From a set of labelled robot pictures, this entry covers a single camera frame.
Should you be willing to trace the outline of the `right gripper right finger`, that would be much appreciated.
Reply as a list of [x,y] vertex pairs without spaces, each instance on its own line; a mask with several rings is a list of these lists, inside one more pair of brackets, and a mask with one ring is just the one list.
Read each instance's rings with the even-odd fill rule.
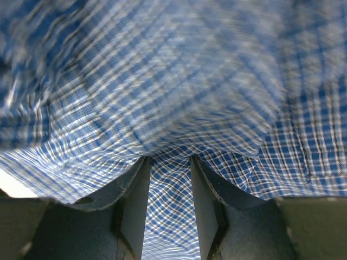
[[295,259],[280,210],[191,158],[191,183],[202,259]]

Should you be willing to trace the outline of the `blue plaid long sleeve shirt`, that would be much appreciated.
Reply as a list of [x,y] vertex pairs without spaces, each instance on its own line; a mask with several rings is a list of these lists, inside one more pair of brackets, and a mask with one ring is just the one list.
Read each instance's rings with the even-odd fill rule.
[[71,204],[152,158],[146,259],[199,259],[190,159],[346,196],[346,1],[1,1],[1,169]]

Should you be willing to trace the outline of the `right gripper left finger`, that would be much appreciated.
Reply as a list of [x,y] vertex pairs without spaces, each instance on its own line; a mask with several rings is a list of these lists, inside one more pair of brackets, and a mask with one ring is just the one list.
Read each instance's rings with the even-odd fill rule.
[[51,204],[25,259],[141,259],[151,159],[74,204]]

